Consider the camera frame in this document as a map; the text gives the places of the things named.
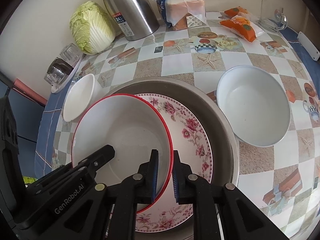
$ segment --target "metal basin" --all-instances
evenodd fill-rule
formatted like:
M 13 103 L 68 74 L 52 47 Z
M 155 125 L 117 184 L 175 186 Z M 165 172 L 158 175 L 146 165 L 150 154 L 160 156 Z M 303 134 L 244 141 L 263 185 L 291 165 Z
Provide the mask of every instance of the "metal basin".
M 201 90 L 183 81 L 166 77 L 145 77 L 124 83 L 108 93 L 155 93 L 185 105 L 201 122 L 212 148 L 212 182 L 221 185 L 239 177 L 239 151 L 231 126 L 218 106 Z M 136 232 L 138 240 L 184 240 L 193 236 L 193 216 L 175 228 L 156 232 Z

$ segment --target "thermos label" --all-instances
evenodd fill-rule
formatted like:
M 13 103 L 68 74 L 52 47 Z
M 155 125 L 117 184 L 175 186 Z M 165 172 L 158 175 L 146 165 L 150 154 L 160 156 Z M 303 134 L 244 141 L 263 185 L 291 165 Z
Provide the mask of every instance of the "thermos label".
M 122 30 L 125 36 L 134 36 L 133 31 L 131 30 L 127 21 L 124 19 L 120 12 L 114 14 L 113 18 L 116 20 L 117 24 L 119 25 L 120 29 Z

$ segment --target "table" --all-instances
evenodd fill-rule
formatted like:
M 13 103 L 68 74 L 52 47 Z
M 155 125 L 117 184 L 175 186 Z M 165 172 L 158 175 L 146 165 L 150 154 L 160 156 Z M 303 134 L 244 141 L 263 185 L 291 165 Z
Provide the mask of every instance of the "table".
M 320 219 L 320 102 L 305 64 L 292 48 L 297 35 L 287 28 L 283 34 L 290 42 L 281 33 L 264 33 L 249 43 L 219 24 L 224 17 L 208 12 L 204 26 L 169 31 L 161 25 L 153 35 L 132 42 L 118 37 L 105 52 L 85 56 L 73 81 L 93 73 L 108 93 L 135 78 L 166 76 L 194 85 L 215 100 L 219 78 L 234 66 L 255 65 L 270 73 L 290 101 L 290 127 L 272 147 L 240 142 L 238 187 L 288 237 L 306 239 Z M 217 51 L 196 51 L 202 32 L 218 35 L 209 40 Z M 45 108 L 35 158 L 38 177 L 71 161 L 77 124 L 65 122 L 61 115 L 70 84 L 51 94 Z

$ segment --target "red-rimmed bowl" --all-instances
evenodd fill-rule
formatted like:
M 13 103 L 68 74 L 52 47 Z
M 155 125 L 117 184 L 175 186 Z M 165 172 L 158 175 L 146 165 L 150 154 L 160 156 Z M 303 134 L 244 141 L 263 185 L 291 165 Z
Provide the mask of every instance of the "red-rimmed bowl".
M 171 136 L 159 112 L 144 99 L 129 94 L 100 99 L 76 128 L 71 149 L 73 167 L 106 144 L 112 145 L 116 154 L 97 171 L 95 180 L 107 186 L 137 173 L 139 165 L 149 161 L 151 150 L 159 151 L 156 202 L 169 183 L 173 167 Z M 138 212 L 151 205 L 139 205 Z

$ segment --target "floral plate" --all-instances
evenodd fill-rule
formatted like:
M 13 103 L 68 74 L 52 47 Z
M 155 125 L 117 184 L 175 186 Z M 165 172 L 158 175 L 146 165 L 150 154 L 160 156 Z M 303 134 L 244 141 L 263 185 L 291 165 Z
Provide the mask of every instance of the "floral plate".
M 198 119 L 182 104 L 158 94 L 138 94 L 151 103 L 166 122 L 172 137 L 173 149 L 179 151 L 182 163 L 192 172 L 211 182 L 212 152 L 209 140 Z M 136 231 L 159 232 L 173 228 L 192 216 L 192 204 L 179 205 L 173 192 L 172 177 L 159 200 L 137 214 Z

